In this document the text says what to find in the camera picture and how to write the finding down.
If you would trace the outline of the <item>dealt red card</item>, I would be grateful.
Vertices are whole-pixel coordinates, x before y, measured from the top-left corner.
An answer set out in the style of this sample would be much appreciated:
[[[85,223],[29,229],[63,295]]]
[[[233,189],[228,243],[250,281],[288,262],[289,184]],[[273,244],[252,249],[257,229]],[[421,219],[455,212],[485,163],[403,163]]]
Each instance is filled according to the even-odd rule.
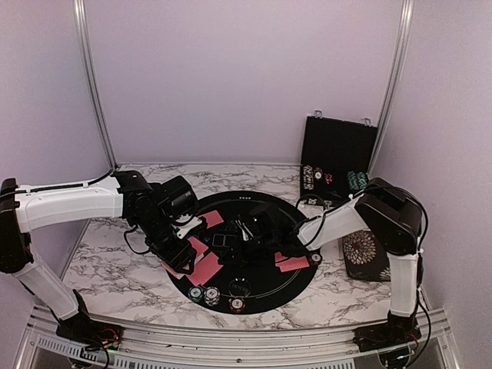
[[[275,263],[281,263],[283,261],[286,261],[288,259],[288,257],[285,257],[281,252],[276,252],[274,254],[274,261]]]
[[[198,258],[200,258],[208,250],[208,246],[196,237],[190,237],[188,241],[191,243],[191,246],[197,251]]]
[[[282,273],[297,271],[304,268],[309,268],[310,263],[306,257],[302,258],[284,258],[275,263],[276,267],[280,269]]]
[[[214,277],[222,268],[218,256],[211,252],[196,264],[193,274],[209,274]]]
[[[192,274],[187,276],[188,280],[195,287],[206,284],[212,277],[213,275],[209,274]]]
[[[224,219],[217,210],[201,214],[200,219],[203,219],[206,222],[207,228],[213,228],[224,222]]]

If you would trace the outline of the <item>clear round dealer button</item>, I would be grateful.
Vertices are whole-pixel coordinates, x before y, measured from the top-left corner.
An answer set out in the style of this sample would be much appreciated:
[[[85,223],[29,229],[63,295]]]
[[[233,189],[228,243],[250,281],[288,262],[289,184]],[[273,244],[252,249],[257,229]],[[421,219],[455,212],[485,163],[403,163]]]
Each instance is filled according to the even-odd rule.
[[[251,295],[251,283],[245,278],[235,278],[228,285],[231,296],[246,298]]]

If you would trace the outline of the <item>green chip stack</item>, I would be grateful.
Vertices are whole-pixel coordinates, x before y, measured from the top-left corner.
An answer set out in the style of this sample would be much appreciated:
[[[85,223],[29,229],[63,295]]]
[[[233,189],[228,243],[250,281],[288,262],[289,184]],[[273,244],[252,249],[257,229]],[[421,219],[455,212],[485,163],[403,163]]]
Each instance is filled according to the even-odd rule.
[[[192,287],[188,290],[188,298],[194,303],[198,303],[202,300],[204,291],[201,287]]]

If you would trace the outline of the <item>red playing card deck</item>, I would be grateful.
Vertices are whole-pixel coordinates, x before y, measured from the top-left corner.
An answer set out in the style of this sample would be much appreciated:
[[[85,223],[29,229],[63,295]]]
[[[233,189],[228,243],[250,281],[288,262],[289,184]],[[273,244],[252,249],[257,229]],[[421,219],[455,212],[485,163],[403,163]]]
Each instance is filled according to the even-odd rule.
[[[174,278],[181,280],[183,277],[187,277],[186,274],[178,273],[174,271],[169,265],[167,265],[164,261],[161,262],[161,265],[165,268],[165,270]]]

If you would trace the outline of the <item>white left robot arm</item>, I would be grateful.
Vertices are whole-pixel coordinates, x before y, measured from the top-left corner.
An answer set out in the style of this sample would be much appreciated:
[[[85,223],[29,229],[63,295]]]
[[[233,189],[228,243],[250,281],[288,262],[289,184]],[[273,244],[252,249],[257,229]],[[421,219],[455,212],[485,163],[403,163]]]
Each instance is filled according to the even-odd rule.
[[[89,342],[106,326],[93,320],[83,297],[35,252],[32,234],[43,228],[96,218],[122,219],[145,237],[146,251],[171,270],[190,274],[197,251],[187,236],[199,227],[198,199],[182,177],[149,182],[138,171],[48,186],[1,186],[1,272],[10,274],[53,313],[61,332]]]

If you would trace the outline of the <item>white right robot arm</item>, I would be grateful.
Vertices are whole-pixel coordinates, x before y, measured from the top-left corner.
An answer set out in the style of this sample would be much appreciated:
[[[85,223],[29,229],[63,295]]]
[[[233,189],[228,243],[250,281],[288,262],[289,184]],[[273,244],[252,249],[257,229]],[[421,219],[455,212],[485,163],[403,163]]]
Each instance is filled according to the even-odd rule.
[[[246,218],[237,217],[238,233],[226,262],[245,267],[279,252],[292,259],[312,256],[325,244],[359,231],[370,231],[384,249],[391,273],[391,304],[387,320],[359,327],[358,344],[397,344],[421,337],[416,313],[421,308],[421,244],[428,229],[424,206],[408,191],[382,178],[321,214],[288,225],[277,205],[263,203]]]

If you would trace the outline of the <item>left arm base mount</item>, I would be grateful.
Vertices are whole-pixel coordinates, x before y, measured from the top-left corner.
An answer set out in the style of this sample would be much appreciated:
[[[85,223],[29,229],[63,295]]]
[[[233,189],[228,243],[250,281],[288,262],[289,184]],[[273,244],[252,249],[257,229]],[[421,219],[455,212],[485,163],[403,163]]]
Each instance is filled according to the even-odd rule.
[[[52,315],[58,323],[56,334],[59,337],[93,348],[115,348],[121,342],[123,331],[121,325],[93,320],[83,309],[67,319]]]

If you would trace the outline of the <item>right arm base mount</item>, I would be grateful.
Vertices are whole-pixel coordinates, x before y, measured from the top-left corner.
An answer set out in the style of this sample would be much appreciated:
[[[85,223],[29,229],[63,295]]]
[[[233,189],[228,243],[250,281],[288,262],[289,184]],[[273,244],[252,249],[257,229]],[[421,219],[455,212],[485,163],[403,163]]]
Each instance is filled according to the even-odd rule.
[[[353,343],[360,352],[367,352],[418,341],[420,338],[421,332],[414,314],[401,317],[389,312],[384,323],[356,328]]]

